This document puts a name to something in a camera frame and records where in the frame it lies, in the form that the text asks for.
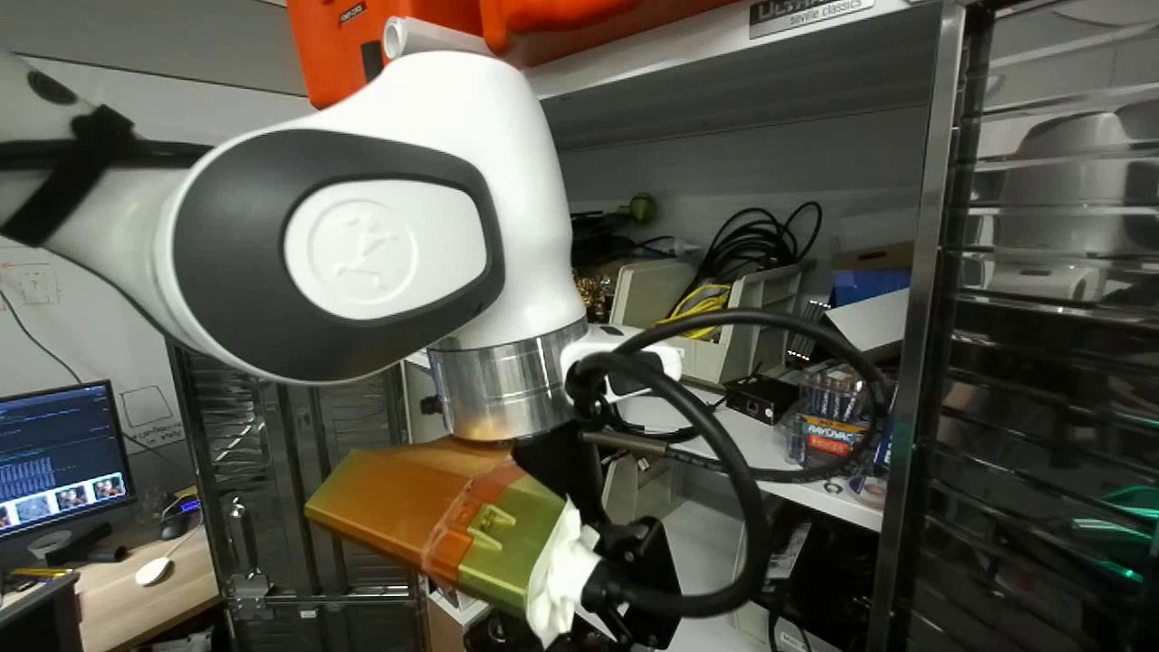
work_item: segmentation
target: monitor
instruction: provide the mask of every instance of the monitor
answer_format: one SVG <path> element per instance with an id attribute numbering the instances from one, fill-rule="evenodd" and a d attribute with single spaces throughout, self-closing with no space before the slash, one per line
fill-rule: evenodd
<path id="1" fill-rule="evenodd" d="M 0 539 L 135 505 L 113 383 L 0 399 Z"/>

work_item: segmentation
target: metal shelf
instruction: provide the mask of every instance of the metal shelf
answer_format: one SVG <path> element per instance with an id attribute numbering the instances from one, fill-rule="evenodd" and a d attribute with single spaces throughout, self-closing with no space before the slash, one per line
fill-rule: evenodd
<path id="1" fill-rule="evenodd" d="M 927 99 L 938 16 L 872 0 L 856 16 L 754 36 L 750 3 L 527 68 L 559 146 L 813 121 Z"/>
<path id="2" fill-rule="evenodd" d="M 635 399 L 624 405 L 624 418 L 635 424 L 645 424 L 647 431 L 668 431 L 680 429 L 685 420 L 660 399 Z M 795 469 L 793 452 L 788 452 L 788 436 L 750 420 L 726 405 L 717 408 L 717 420 L 726 429 L 726 436 L 735 440 L 735 446 L 744 452 L 744 459 L 754 469 Z M 688 441 L 688 452 L 700 458 L 714 458 L 707 441 Z M 804 487 L 784 487 L 784 481 L 761 481 L 761 489 L 769 496 L 823 510 L 828 519 L 852 522 L 857 528 L 881 533 L 881 507 L 868 507 L 860 499 L 856 499 L 856 494 L 847 489 L 847 481 L 804 481 Z"/>
<path id="3" fill-rule="evenodd" d="M 667 519 L 667 536 L 674 543 L 674 563 L 680 575 L 685 594 L 702 594 L 723 588 L 735 570 L 742 566 L 742 522 L 726 519 L 714 507 L 702 507 L 695 499 L 685 499 Z M 668 640 L 668 652 L 754 652 L 769 648 L 763 635 L 763 609 L 744 604 L 731 617 L 714 618 L 680 618 L 678 639 Z M 807 635 L 812 652 L 835 652 L 828 640 Z"/>

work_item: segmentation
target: desk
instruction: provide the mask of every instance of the desk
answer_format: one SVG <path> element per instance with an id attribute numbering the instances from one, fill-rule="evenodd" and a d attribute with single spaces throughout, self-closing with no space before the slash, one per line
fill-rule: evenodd
<path id="1" fill-rule="evenodd" d="M 167 554 L 175 570 L 163 583 L 137 588 L 135 571 Z M 207 528 L 181 539 L 150 539 L 118 566 L 84 566 L 77 580 L 78 640 L 85 652 L 131 648 L 218 604 Z"/>

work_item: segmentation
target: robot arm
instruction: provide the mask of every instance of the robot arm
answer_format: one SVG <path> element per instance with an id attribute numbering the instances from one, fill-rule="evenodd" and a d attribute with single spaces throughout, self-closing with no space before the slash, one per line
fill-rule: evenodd
<path id="1" fill-rule="evenodd" d="M 0 74 L 2 99 L 42 122 L 6 140 L 84 116 L 42 103 L 15 58 Z M 193 170 L 113 158 L 42 248 L 188 349 L 294 383 L 583 319 L 538 103 L 502 62 L 456 50 L 398 58 L 347 103 L 223 140 Z"/>

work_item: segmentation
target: shelving unit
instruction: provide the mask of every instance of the shelving unit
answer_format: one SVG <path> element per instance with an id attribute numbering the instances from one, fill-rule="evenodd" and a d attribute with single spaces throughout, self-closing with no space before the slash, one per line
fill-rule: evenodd
<path id="1" fill-rule="evenodd" d="M 813 33 L 835 33 L 845 27 L 866 27 L 913 6 L 913 0 L 860 0 L 857 6 L 813 22 L 795 22 L 793 30 L 750 30 L 750 3 L 726 3 L 662 30 L 647 30 L 562 62 L 527 68 L 538 99 L 585 94 L 592 86 L 612 86 L 624 81 L 693 68 L 709 58 L 726 58 L 742 50 L 769 50 Z"/>

